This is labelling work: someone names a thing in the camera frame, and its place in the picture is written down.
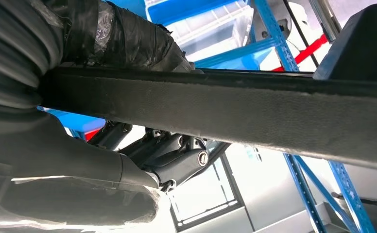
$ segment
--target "wrapped hose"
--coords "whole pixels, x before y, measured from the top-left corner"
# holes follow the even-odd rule
[[[39,77],[61,63],[189,72],[167,31],[100,0],[0,0],[0,105],[41,103]]]

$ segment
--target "blue metal rack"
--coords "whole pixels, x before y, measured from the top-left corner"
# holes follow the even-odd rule
[[[298,71],[298,66],[294,60],[289,47],[286,44],[286,40],[283,37],[283,34],[277,24],[277,21],[271,12],[269,5],[266,0],[256,0],[256,7],[260,13],[260,16],[271,36],[273,44],[276,44],[277,55],[280,59],[282,66],[285,71]],[[347,228],[352,233],[375,233],[372,222],[368,217],[363,204],[357,195],[354,186],[347,174],[344,165],[337,162],[329,162],[330,167],[333,171],[333,174],[336,178],[336,181],[340,187],[342,195],[346,200],[347,206],[350,210],[350,213],[355,221],[355,225],[351,221],[350,217],[346,212],[338,205],[336,200],[330,195],[326,188],[320,183],[316,178],[314,173],[310,170],[307,164],[303,161],[300,156],[293,156],[290,154],[284,153],[284,157],[288,164],[289,170],[293,177],[296,187],[300,193],[300,196],[306,206],[306,210],[310,216],[314,230],[317,233],[325,233],[326,229],[322,224],[320,216],[315,208],[314,198],[308,188],[306,179],[304,178],[301,166],[305,170],[306,174],[312,179],[316,187],[322,192],[324,197],[329,201],[332,208],[340,215],[343,222]]]
[[[344,168],[343,164],[337,162],[330,161],[329,164],[357,228],[361,233],[375,233],[376,231],[372,222],[356,193],[352,181],[347,174],[346,168]]]
[[[306,207],[307,212],[310,216],[310,221],[313,225],[316,233],[326,233],[326,228],[323,225],[322,219],[316,209],[316,203],[314,201],[313,195],[308,188],[308,184],[304,179],[303,172],[296,162],[296,158],[293,155],[284,153],[284,158],[286,159],[287,165],[293,177],[294,183],[299,190],[300,197]]]

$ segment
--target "white wall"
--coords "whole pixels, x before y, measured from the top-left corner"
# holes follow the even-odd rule
[[[211,221],[192,227],[184,233],[251,233],[246,211],[239,208]]]
[[[256,230],[305,209],[282,153],[259,149],[262,162],[251,164],[242,150],[243,146],[234,145],[227,154],[230,164],[237,160],[231,167]]]
[[[307,157],[304,160],[329,192],[340,193],[327,161]],[[359,196],[377,199],[377,170],[353,165],[345,165],[345,168]],[[316,201],[326,201],[314,183],[306,179]]]
[[[244,153],[243,146],[234,145],[227,151],[239,190],[256,230],[305,210],[282,153],[267,149],[259,149],[259,152],[262,162],[250,163],[246,156],[241,155]],[[329,192],[339,193],[327,161],[306,157],[304,160]],[[377,198],[377,170],[352,165],[345,167],[359,195]],[[307,180],[317,203],[325,201],[314,184],[308,178]],[[304,221],[295,224],[310,224],[308,218]],[[218,220],[203,223],[184,232],[251,233],[252,230],[242,209],[239,213],[229,213]]]

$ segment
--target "blue storage bin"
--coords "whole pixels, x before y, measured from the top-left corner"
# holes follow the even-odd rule
[[[76,113],[68,113],[55,109],[47,109],[46,112],[58,117],[64,127],[78,132],[87,133],[94,131],[103,127],[105,124],[104,119],[96,117],[84,116]]]
[[[144,0],[110,0],[119,7],[126,8],[134,14],[147,19]]]
[[[164,26],[196,16],[236,0],[168,0],[147,7],[147,18]]]

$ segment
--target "black cable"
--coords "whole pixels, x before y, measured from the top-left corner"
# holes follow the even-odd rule
[[[308,47],[308,42],[307,42],[307,40],[306,40],[306,37],[305,37],[304,34],[303,34],[302,29],[300,28],[299,22],[297,21],[296,17],[294,16],[293,11],[291,10],[291,8],[290,8],[290,6],[289,6],[289,1],[288,1],[288,0],[283,0],[283,2],[284,2],[284,5],[285,5],[286,8],[287,8],[287,11],[289,12],[289,15],[290,15],[290,17],[291,17],[291,20],[292,20],[293,23],[296,25],[296,29],[297,29],[297,31],[299,32],[299,35],[300,35],[300,37],[302,38],[303,43],[305,44],[305,46],[306,46],[306,48],[307,48],[307,47]],[[316,59],[316,57],[314,56],[314,54],[311,54],[310,57],[311,57],[311,59],[313,60],[314,65],[315,65],[316,67],[318,67],[318,66],[319,66],[319,63],[317,62],[317,59]]]

